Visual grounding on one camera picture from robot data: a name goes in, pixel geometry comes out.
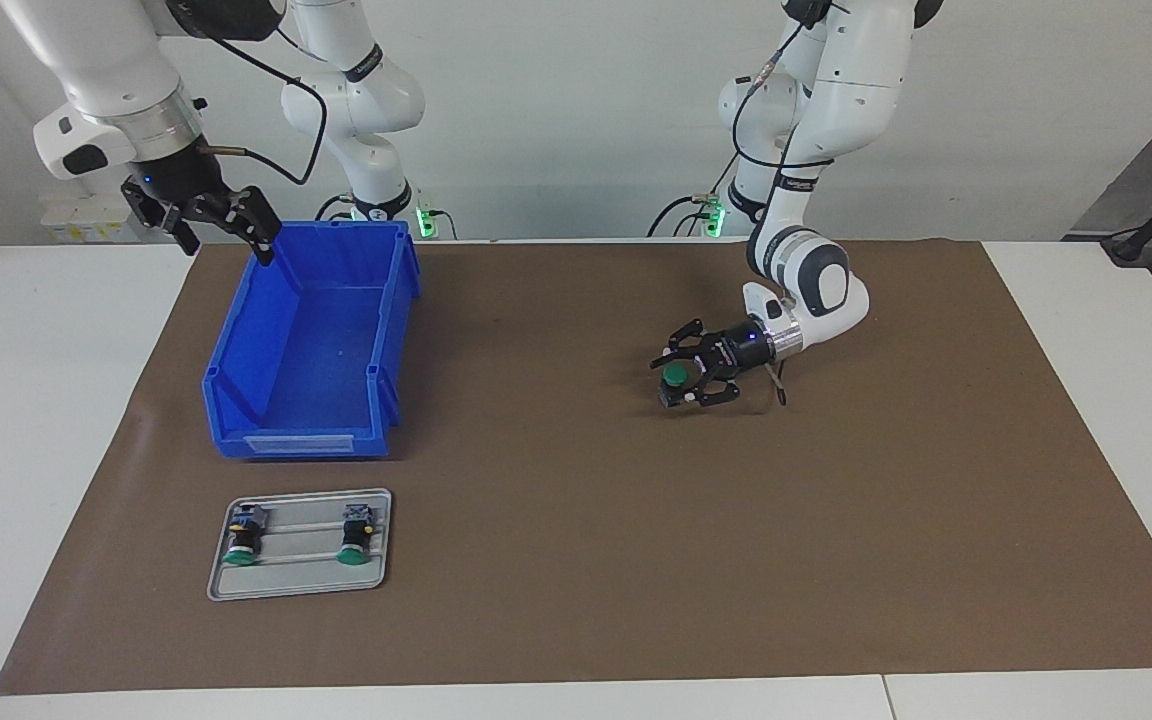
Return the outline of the brown table mat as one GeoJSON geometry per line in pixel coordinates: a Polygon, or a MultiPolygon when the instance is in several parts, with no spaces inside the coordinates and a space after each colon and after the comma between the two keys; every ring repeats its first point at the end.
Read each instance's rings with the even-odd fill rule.
{"type": "Polygon", "coordinates": [[[736,245],[420,247],[391,455],[236,462],[200,251],[0,694],[1152,667],[1152,538],[978,243],[847,247],[872,310],[732,404],[647,364],[736,245]],[[238,497],[389,488],[371,591],[214,602],[238,497]]]}

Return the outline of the grey metal tray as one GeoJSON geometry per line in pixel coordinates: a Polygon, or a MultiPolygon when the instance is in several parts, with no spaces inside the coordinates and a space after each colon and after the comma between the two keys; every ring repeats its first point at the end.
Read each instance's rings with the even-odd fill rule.
{"type": "Polygon", "coordinates": [[[223,528],[212,559],[206,596],[211,601],[370,591],[387,578],[393,495],[388,488],[238,497],[227,506],[223,528]],[[241,503],[260,503],[268,511],[259,561],[247,568],[221,564],[228,546],[227,523],[241,503]],[[342,515],[348,503],[370,503],[376,535],[369,564],[339,564],[342,515]]]}

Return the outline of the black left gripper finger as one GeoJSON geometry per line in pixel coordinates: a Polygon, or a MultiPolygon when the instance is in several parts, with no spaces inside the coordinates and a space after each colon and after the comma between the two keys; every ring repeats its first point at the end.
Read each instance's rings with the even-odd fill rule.
{"type": "Polygon", "coordinates": [[[737,397],[741,397],[741,389],[735,382],[714,381],[685,386],[685,382],[662,378],[664,407],[714,407],[730,404],[737,397]]]}
{"type": "Polygon", "coordinates": [[[696,372],[723,372],[730,369],[730,351],[726,331],[708,331],[700,318],[685,323],[670,334],[659,357],[650,363],[652,370],[684,364],[696,372]]]}

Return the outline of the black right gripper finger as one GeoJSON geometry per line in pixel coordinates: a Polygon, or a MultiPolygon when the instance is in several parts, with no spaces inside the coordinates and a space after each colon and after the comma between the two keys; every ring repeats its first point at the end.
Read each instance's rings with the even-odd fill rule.
{"type": "Polygon", "coordinates": [[[200,250],[200,240],[183,218],[182,206],[174,202],[157,200],[132,176],[122,182],[122,196],[134,218],[143,227],[168,234],[187,256],[194,256],[200,250]]]}
{"type": "Polygon", "coordinates": [[[237,191],[200,194],[187,202],[184,218],[242,240],[260,266],[270,266],[275,259],[274,241],[282,232],[282,219],[260,188],[247,185],[237,191]]]}

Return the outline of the blue plastic storage bin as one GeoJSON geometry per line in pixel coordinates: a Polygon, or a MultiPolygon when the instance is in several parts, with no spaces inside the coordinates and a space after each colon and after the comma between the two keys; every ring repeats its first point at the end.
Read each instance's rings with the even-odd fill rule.
{"type": "Polygon", "coordinates": [[[389,454],[420,265],[404,222],[288,222],[247,264],[202,378],[223,457],[389,454]]]}

